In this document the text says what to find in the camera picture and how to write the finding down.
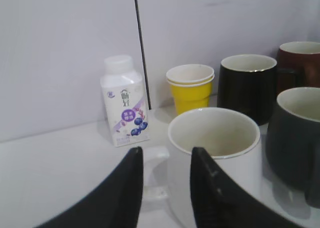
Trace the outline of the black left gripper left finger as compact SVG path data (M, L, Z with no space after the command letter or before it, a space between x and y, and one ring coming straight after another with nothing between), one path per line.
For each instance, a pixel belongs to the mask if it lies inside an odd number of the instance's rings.
M87 196L40 227L136 227L143 189L143 150L134 147Z

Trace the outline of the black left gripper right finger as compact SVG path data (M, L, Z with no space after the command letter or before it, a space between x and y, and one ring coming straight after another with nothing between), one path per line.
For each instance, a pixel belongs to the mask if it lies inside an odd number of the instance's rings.
M197 227L298 227L252 197L202 147L190 163L190 199Z

